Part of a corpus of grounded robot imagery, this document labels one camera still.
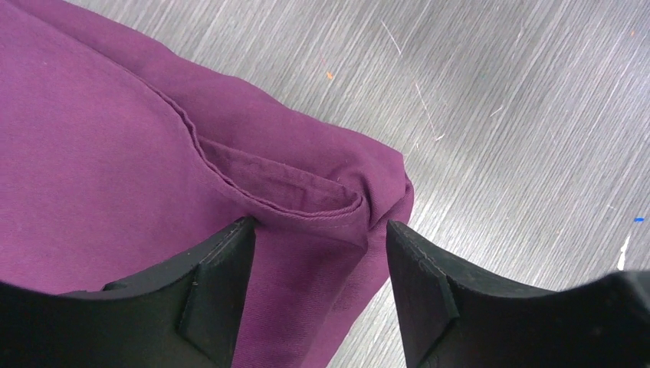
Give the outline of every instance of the pocket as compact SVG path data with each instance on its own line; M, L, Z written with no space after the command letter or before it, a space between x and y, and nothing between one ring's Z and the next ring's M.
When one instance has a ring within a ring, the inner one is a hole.
M360 206L360 195L338 182L201 136L198 141L205 159L221 179L274 211L323 218L343 215Z

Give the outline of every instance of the scratch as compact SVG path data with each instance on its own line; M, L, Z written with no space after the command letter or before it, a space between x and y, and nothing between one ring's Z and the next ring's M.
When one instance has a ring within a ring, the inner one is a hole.
M503 108L504 108L504 105L501 105L501 107L499 107L496 111L494 111L493 113L490 114L490 117L493 117L496 113L503 110Z
M431 129L435 131L435 128L433 127L433 121L431 120L431 114L428 111L424 97L422 97L422 92L420 91L420 86L418 85L418 82L415 82L415 89L418 91L418 96L420 97L420 102L422 102L422 107L425 108L425 113L427 114L427 119L428 119L428 125L431 127Z
M397 41L395 41L395 38L392 36L392 33L390 33L390 30L388 29L388 27L386 27L386 23L384 23L384 21L381 20L381 19L379 21L382 22L382 26L384 27L384 29L386 29L386 32L388 32L388 37L390 37L390 39L392 40L392 43L397 48L397 52L399 52L399 56L401 57L402 56L402 49L399 48L399 45L397 44Z
M625 238L625 244L621 247L621 256L619 257L619 263L616 265L616 268L618 268L619 271L623 271L623 268L625 267L625 253L628 251L629 237L630 235Z
M388 29L388 27L386 26L386 23L384 23L384 21L382 19L380 19L379 21L382 23L382 26L384 27L384 29L386 29L386 33L388 33L388 36L390 37L390 40L392 41L392 43L395 45L395 48L397 48L397 52L399 53L399 57L403 58L402 49L397 44L397 41L395 40L395 37L392 36L392 32ZM413 78L413 84L415 85L415 89L418 91L418 96L420 97L420 102L422 103L422 107L424 107L424 109L425 109L425 113L427 115L428 125L435 132L435 128L433 127L433 120L431 119L431 113L429 113L429 111L428 111L428 107L426 106L425 99L422 96L422 92L420 91L420 86L418 84L418 81L415 79L415 75L412 75L411 77ZM445 136L445 135L442 134L441 136L436 138L434 142L438 142L443 136Z

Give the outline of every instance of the purple trousers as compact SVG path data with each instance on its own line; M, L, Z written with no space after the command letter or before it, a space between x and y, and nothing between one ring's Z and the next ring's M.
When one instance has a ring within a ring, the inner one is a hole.
M259 221L234 366L323 367L409 220L399 152L61 0L0 0L0 279L99 290Z

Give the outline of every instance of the metal surface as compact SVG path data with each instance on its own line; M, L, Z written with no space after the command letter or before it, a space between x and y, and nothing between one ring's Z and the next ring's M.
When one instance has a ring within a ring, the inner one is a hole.
M73 2L401 150L411 226L481 267L650 267L648 0ZM404 365L389 284L330 365Z

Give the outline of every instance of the brushed metal floor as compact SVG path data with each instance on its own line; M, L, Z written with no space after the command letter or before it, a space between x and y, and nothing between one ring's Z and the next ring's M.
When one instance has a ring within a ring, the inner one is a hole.
M73 2L401 150L411 225L491 271L650 267L648 0ZM331 367L404 366L391 293Z

